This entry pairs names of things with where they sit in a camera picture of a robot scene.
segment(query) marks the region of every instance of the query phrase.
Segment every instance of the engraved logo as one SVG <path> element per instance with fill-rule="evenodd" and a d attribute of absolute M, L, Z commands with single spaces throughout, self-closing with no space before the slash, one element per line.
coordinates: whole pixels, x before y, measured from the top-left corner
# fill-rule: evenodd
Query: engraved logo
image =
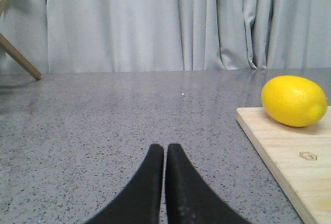
<path fill-rule="evenodd" d="M 311 152 L 300 152 L 299 156 L 305 160 L 317 160 L 317 156 Z"/>

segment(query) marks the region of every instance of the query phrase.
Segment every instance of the yellow lemon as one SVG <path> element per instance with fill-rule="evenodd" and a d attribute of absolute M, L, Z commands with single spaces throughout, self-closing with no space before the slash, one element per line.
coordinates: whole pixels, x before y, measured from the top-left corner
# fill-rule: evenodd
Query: yellow lemon
<path fill-rule="evenodd" d="M 317 123 L 327 111 L 323 89 L 297 76 L 279 76 L 268 81 L 261 92 L 262 105 L 275 120 L 293 127 Z"/>

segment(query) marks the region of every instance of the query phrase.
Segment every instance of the cutting board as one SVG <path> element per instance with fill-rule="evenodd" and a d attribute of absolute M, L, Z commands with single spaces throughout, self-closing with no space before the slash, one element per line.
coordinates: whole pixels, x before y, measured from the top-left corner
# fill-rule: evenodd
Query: cutting board
<path fill-rule="evenodd" d="M 264 108 L 236 119 L 305 224 L 331 223 L 331 107 L 316 124 L 283 125 Z"/>

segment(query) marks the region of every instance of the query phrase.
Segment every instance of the curtain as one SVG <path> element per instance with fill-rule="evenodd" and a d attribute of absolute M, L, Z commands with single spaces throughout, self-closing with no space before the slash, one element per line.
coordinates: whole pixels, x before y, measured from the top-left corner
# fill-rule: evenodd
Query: curtain
<path fill-rule="evenodd" d="M 0 29 L 42 73 L 331 67 L 331 0 L 10 0 Z"/>

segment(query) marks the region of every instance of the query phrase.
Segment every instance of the granite countertop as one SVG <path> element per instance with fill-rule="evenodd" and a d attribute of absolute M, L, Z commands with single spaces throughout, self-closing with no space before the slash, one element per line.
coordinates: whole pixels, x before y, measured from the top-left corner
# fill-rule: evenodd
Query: granite countertop
<path fill-rule="evenodd" d="M 180 143 L 252 223 L 302 223 L 235 119 L 238 107 L 260 107 L 263 85 L 281 74 L 331 95 L 331 69 L 0 76 L 0 223 L 83 223 L 123 189 L 152 143 Z M 160 223 L 165 210 L 163 193 Z"/>

